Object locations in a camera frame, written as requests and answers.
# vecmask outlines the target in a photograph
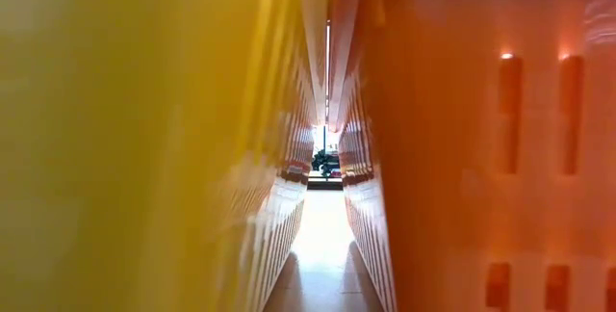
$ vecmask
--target narrow aisle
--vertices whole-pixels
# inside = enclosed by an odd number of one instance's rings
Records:
[[[265,312],[380,312],[342,192],[308,192],[291,255]]]

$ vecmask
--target tiled floor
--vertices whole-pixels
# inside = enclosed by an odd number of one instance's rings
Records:
[[[265,312],[380,312],[342,192],[308,192],[291,255]]]

